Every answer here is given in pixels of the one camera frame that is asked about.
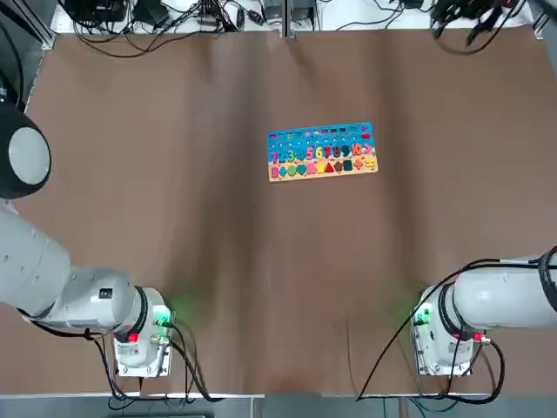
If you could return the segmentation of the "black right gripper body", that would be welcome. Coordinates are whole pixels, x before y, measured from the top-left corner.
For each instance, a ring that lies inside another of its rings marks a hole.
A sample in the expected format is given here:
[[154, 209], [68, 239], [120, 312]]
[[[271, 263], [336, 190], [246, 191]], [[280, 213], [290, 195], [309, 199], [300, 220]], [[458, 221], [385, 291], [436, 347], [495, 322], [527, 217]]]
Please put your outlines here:
[[480, 18], [487, 12], [485, 0], [458, 0], [450, 6], [454, 18]]

